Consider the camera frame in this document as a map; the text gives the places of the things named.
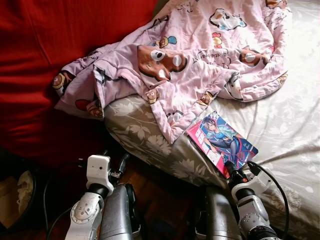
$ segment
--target book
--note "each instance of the book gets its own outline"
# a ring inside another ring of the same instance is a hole
[[[258,153],[250,142],[214,111],[186,131],[209,161],[228,179],[227,161],[240,169]]]

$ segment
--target pink blanket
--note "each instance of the pink blanket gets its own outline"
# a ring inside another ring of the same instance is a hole
[[[249,102],[278,90],[290,26],[285,0],[185,1],[63,67],[56,108],[103,120],[110,102],[138,93],[172,144],[216,96]]]

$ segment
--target cartoon bear print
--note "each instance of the cartoon bear print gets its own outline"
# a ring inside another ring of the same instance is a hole
[[[92,116],[96,117],[96,118],[102,118],[103,117],[103,109],[100,106],[100,101],[96,100],[95,103],[93,103],[92,106],[89,106],[87,109],[87,106],[90,105],[91,101],[86,100],[86,99],[78,99],[75,101],[75,106],[82,110],[82,111],[87,111],[89,112]]]
[[[275,9],[277,7],[285,9],[287,4],[287,0],[265,0],[265,5],[270,9]]]
[[[155,88],[151,89],[150,91],[147,91],[145,95],[148,98],[149,104],[154,104],[157,101],[157,99],[160,97],[160,94]]]
[[[280,88],[285,84],[285,81],[287,80],[287,78],[288,78],[288,74],[285,73],[276,79],[280,84]]]
[[[214,99],[214,96],[213,96],[210,92],[206,91],[206,92],[202,95],[202,97],[200,97],[200,98],[196,101],[196,103],[198,103],[198,104],[200,104],[200,105],[204,105],[204,106],[209,106],[213,99]]]
[[[239,56],[240,62],[248,65],[249,67],[256,66],[261,59],[264,65],[267,65],[267,63],[270,60],[269,59],[270,55],[267,52],[259,53],[255,50],[250,49],[249,46],[246,46],[239,51],[240,51],[240,56]]]
[[[236,72],[232,74],[229,81],[225,84],[225,89],[228,91],[228,93],[233,97],[235,100],[243,101],[243,97],[241,94],[241,87],[239,82],[240,73]]]
[[[61,89],[65,93],[69,83],[75,78],[70,72],[62,70],[55,78],[52,80],[52,87],[55,90]]]
[[[213,40],[213,45],[215,49],[222,49],[221,33],[217,33],[217,32],[212,33],[212,40]]]
[[[233,30],[237,27],[244,28],[247,26],[240,15],[234,15],[222,8],[217,8],[214,14],[210,16],[209,21],[219,29],[226,31]]]
[[[179,73],[187,66],[188,60],[182,53],[159,50],[152,46],[137,47],[139,71],[157,81],[170,81],[170,72]]]
[[[169,36],[166,37],[164,36],[161,40],[157,40],[155,41],[155,45],[157,45],[159,48],[164,48],[165,46],[167,46],[168,44],[177,44],[177,39],[175,36]]]

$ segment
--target gray metal cylinder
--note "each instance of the gray metal cylinder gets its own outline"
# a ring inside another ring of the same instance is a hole
[[[205,190],[206,240],[242,240],[231,205],[222,189]]]
[[[99,240],[133,240],[125,185],[118,185],[106,200]]]

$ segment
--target white bedsheet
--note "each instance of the white bedsheet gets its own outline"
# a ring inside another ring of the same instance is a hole
[[[155,17],[167,14],[171,0]],[[320,41],[319,1],[289,0],[293,13],[290,69],[283,87],[271,96],[242,103],[217,98],[194,122],[213,110],[258,149],[254,161],[272,170],[288,198],[289,233],[300,240],[320,238]],[[225,186],[187,136],[170,145],[148,103],[136,95],[104,109],[112,136],[143,161],[180,179]],[[271,223],[284,229],[282,197],[273,185],[261,196]]]

